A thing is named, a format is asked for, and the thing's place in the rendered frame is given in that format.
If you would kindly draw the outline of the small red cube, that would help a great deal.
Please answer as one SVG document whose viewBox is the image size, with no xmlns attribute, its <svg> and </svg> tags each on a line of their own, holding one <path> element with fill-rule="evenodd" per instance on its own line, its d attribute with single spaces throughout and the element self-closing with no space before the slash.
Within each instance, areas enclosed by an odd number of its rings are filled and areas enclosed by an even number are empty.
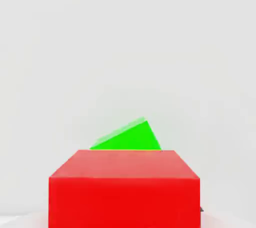
<svg viewBox="0 0 256 228">
<path fill-rule="evenodd" d="M 175 151 L 79 150 L 48 193 L 48 228 L 201 228 L 200 178 Z"/>
</svg>

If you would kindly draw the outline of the small green cube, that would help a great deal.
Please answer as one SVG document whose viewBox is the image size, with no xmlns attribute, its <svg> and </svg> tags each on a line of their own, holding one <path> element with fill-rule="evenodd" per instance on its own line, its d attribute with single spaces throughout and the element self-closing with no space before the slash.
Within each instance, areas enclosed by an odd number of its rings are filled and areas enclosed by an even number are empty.
<svg viewBox="0 0 256 228">
<path fill-rule="evenodd" d="M 91 150 L 161 150 L 149 122 L 138 118 L 96 140 Z"/>
</svg>

